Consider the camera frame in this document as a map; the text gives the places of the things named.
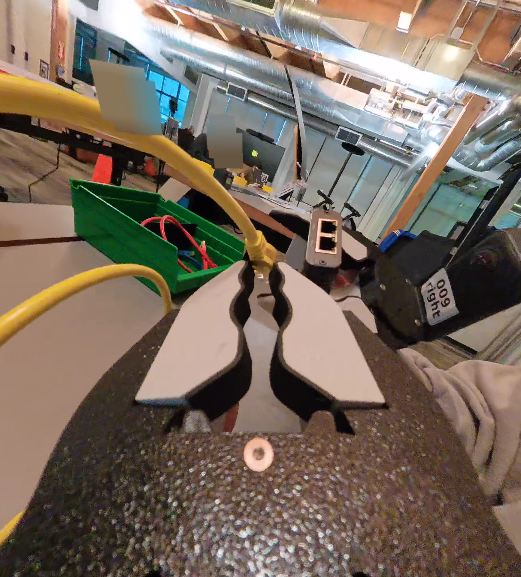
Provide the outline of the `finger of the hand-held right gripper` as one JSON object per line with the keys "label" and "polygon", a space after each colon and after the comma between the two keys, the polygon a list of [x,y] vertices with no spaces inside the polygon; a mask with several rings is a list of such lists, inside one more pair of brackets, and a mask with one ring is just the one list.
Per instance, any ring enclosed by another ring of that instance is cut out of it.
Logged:
{"label": "finger of the hand-held right gripper", "polygon": [[293,234],[285,253],[285,262],[293,269],[301,271],[305,264],[310,213],[273,210],[269,216]]}
{"label": "finger of the hand-held right gripper", "polygon": [[378,246],[358,231],[342,231],[341,265],[357,265],[362,261],[376,261]]}

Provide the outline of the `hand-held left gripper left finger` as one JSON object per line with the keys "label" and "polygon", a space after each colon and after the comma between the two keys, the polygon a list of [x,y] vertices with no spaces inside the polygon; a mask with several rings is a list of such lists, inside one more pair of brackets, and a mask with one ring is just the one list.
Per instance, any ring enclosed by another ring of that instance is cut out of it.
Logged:
{"label": "hand-held left gripper left finger", "polygon": [[180,307],[135,396],[143,405],[202,411],[213,421],[246,395],[252,360],[244,334],[253,268],[237,261]]}

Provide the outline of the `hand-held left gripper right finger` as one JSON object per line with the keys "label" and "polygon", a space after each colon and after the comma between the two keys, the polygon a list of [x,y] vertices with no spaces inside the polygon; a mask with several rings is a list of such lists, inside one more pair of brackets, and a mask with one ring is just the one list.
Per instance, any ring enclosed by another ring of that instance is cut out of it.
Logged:
{"label": "hand-held left gripper right finger", "polygon": [[377,384],[343,310],[286,263],[270,272],[278,335],[270,365],[276,398],[301,420],[319,411],[383,408]]}

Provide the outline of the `black ethernet splitter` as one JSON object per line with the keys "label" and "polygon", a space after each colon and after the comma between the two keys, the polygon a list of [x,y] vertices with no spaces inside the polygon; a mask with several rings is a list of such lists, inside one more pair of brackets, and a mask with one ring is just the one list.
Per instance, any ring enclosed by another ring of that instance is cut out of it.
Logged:
{"label": "black ethernet splitter", "polygon": [[342,263],[342,219],[337,212],[314,208],[301,274],[327,294],[332,292]]}

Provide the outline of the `green plastic bin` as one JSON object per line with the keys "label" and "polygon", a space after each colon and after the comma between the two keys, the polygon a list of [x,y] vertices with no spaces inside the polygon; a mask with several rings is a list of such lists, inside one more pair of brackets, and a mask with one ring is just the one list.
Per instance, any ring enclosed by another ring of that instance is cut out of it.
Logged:
{"label": "green plastic bin", "polygon": [[[244,256],[242,240],[157,193],[78,179],[69,182],[76,234],[113,263],[154,269],[173,295],[198,289]],[[143,226],[158,219],[164,239]],[[196,255],[179,252],[165,240],[167,221],[197,225],[195,238],[186,234]]]}

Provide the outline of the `person's right forearm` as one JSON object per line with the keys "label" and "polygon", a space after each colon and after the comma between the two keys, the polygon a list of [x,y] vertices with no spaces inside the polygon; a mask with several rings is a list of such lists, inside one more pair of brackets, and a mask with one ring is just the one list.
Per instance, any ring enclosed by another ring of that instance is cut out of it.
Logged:
{"label": "person's right forearm", "polygon": [[521,555],[521,366],[474,359],[442,370],[413,349],[398,353],[451,422]]}

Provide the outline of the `black computer monitor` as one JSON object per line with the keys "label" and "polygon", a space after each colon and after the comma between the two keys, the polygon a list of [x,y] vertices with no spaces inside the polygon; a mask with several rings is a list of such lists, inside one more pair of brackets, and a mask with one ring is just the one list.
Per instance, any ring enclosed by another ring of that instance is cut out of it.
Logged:
{"label": "black computer monitor", "polygon": [[273,181],[285,150],[277,144],[267,142],[248,132],[242,133],[243,164],[251,168],[257,166],[263,169],[263,173],[268,175],[268,182]]}

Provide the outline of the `black bin divider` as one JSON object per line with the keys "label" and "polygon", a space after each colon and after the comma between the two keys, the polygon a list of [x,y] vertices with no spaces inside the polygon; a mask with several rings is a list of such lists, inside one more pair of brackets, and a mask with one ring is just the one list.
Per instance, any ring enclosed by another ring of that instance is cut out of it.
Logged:
{"label": "black bin divider", "polygon": [[[156,234],[157,236],[164,239],[161,232],[161,220],[154,220],[143,225],[148,230]],[[176,226],[170,221],[164,223],[165,230],[165,240],[170,244],[174,245],[176,249],[181,253],[190,253],[192,256],[196,255],[196,249],[193,243],[188,239],[186,234],[190,234],[194,237],[196,233],[197,225],[194,223],[187,223],[185,227]]]}

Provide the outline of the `orange traffic cone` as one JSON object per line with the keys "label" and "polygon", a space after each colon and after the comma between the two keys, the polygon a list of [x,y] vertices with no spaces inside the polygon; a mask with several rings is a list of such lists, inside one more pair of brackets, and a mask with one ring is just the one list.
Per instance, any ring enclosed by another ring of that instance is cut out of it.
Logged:
{"label": "orange traffic cone", "polygon": [[98,184],[109,185],[112,183],[112,172],[113,158],[99,154],[90,181]]}

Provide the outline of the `silver ventilation duct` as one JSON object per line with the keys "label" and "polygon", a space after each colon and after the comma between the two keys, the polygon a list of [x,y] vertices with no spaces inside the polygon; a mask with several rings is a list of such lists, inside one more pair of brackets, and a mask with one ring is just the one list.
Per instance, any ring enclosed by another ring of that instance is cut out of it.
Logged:
{"label": "silver ventilation duct", "polygon": [[239,61],[235,56],[194,51],[186,46],[166,44],[161,50],[163,56],[177,58],[192,68],[216,78],[234,83],[242,88],[295,107],[295,99],[290,87],[293,82],[298,93],[298,104],[303,114],[310,114],[323,121],[342,126],[356,132],[374,136],[390,149],[401,145],[408,133],[389,120],[363,109],[367,95],[349,95],[350,89],[325,78],[270,61],[260,56],[257,60],[246,57]]}

